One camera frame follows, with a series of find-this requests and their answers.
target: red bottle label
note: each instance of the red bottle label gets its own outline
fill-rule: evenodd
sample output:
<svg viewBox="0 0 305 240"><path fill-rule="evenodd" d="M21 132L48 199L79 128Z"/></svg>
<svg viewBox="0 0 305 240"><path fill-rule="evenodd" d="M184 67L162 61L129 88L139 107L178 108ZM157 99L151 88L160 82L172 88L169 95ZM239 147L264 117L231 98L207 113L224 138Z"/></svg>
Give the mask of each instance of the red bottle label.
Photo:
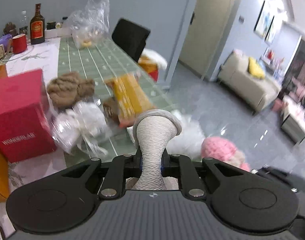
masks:
<svg viewBox="0 0 305 240"><path fill-rule="evenodd" d="M41 38L42 35L42 30L43 30L43 22L42 21L37 21L37 22L33 22L31 24L31 38L32 39L37 39L37 38Z"/></svg>

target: gray tile floor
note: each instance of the gray tile floor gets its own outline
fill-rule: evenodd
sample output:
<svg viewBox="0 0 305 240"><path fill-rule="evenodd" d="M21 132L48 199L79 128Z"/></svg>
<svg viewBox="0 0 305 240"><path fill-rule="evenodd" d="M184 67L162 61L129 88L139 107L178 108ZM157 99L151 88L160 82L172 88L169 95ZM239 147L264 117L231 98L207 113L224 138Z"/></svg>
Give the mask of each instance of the gray tile floor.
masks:
<svg viewBox="0 0 305 240"><path fill-rule="evenodd" d="M295 145L280 129L280 116L270 108L253 116L251 108L224 85L201 81L180 63L169 95L182 112L200 122L206 136L235 143L251 169L269 164L305 177L305 140Z"/></svg>

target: blue pillow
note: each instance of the blue pillow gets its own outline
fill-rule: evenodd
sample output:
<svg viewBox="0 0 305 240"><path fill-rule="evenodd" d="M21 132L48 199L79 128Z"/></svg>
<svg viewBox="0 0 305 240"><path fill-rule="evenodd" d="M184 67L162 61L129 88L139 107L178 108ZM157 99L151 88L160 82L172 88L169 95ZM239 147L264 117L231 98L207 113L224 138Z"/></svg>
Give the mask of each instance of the blue pillow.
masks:
<svg viewBox="0 0 305 240"><path fill-rule="evenodd" d="M267 70L266 70L266 65L265 63L260 59L257 61L257 63L259 64L259 66L261 67L261 69L264 71L264 73L266 74Z"/></svg>

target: light blue wall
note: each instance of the light blue wall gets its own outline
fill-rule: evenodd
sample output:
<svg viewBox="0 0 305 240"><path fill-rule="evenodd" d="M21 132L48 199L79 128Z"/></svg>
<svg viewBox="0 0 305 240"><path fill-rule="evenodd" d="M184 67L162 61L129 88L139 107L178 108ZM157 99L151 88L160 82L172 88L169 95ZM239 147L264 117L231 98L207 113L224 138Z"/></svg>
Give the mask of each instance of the light blue wall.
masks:
<svg viewBox="0 0 305 240"><path fill-rule="evenodd" d="M87 0L0 0L0 36L5 23L12 21L19 27L21 11L30 20L36 3L48 21L60 21L63 16L85 7ZM118 19L125 17L151 30L147 47L160 53L170 62L182 30L188 0L110 0L110 31Z"/></svg>
<svg viewBox="0 0 305 240"><path fill-rule="evenodd" d="M300 33L287 24L282 25L280 33L275 37L271 49L275 52L275 57L285 58L282 64L283 69L291 63L300 37Z"/></svg>
<svg viewBox="0 0 305 240"><path fill-rule="evenodd" d="M254 26L256 25L263 1L264 0L241 0L236 18L219 60L215 65L215 68L211 69L210 67L207 71L206 78L208 80L213 81L216 79L220 65L226 61L227 57L234 49L241 49L246 55L254 58L260 58L265 52L268 44L254 33ZM243 24L239 22L239 16L245 18Z"/></svg>

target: pink plush toy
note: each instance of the pink plush toy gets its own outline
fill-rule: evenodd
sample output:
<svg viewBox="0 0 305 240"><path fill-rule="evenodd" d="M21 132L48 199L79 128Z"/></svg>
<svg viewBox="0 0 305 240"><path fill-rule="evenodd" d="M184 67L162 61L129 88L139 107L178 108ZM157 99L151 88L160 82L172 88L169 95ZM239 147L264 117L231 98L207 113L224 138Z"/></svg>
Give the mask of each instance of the pink plush toy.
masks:
<svg viewBox="0 0 305 240"><path fill-rule="evenodd" d="M249 164L245 163L245 155L238 151L236 145L221 137L206 138L201 145L201 157L212 157L242 170L250 171Z"/></svg>

